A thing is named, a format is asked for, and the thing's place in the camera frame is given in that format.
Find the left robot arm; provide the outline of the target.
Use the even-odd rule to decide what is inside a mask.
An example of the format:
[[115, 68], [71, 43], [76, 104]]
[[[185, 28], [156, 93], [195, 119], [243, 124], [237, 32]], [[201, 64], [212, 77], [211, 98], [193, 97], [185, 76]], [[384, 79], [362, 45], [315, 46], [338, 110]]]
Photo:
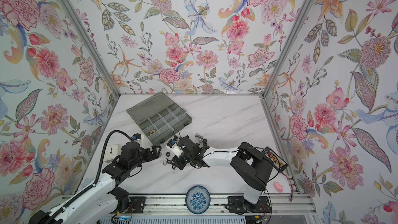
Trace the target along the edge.
[[[129, 141], [122, 146], [121, 154], [103, 167], [106, 146], [113, 134], [121, 134]], [[38, 211], [29, 220], [30, 224], [91, 224], [114, 211], [123, 212], [131, 206], [129, 193], [119, 187], [132, 177], [131, 172], [143, 163], [156, 160], [161, 146], [143, 148], [137, 141], [139, 136], [129, 136], [115, 130], [106, 137], [94, 181], [64, 203], [44, 212]]]

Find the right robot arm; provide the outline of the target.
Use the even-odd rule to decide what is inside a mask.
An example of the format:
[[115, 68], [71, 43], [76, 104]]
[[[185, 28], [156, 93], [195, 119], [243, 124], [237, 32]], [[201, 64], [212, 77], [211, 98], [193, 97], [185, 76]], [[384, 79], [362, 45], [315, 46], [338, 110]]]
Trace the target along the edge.
[[230, 149], [216, 149], [203, 143], [194, 143], [188, 136], [169, 140], [167, 149], [174, 154], [170, 164], [183, 170], [186, 165], [196, 169], [210, 167], [231, 167], [245, 181], [243, 206], [253, 212], [259, 199], [271, 180], [274, 162], [257, 147], [247, 142]]

